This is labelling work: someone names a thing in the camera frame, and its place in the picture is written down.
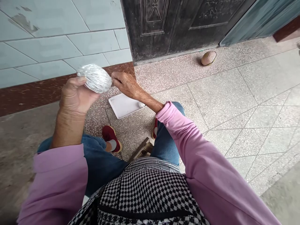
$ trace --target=terrazzo floor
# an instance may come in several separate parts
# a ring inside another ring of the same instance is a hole
[[[211,66],[199,65],[204,52],[197,52],[137,66],[136,77],[157,100],[180,102],[205,138],[261,195],[300,161],[299,41],[246,41],[214,49]],[[115,155],[127,161],[145,137],[151,138],[154,113],[145,107],[118,120],[107,101],[118,93],[113,87],[101,96],[85,128],[101,136],[103,125],[113,126],[123,143]]]

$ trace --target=tile wall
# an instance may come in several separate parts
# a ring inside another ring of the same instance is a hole
[[[0,88],[131,62],[120,0],[1,0]]]

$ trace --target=wrinkled hand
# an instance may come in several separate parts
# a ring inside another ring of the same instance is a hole
[[[91,105],[100,94],[86,88],[85,77],[75,77],[67,81],[62,88],[62,97],[59,102],[60,110],[75,116],[85,116]]]
[[[140,101],[146,95],[145,92],[136,82],[136,80],[132,77],[131,74],[124,72],[113,72],[112,75],[112,83],[126,96],[133,98],[135,100]]]

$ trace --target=pink jacket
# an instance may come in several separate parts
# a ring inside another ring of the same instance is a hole
[[[174,139],[189,188],[210,224],[280,224],[229,161],[171,102],[156,118]],[[81,208],[88,181],[83,156],[82,144],[34,156],[36,176],[19,224],[67,224],[72,219]]]

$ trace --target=doorway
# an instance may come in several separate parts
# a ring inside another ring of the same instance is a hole
[[[219,44],[255,0],[123,0],[133,61]]]

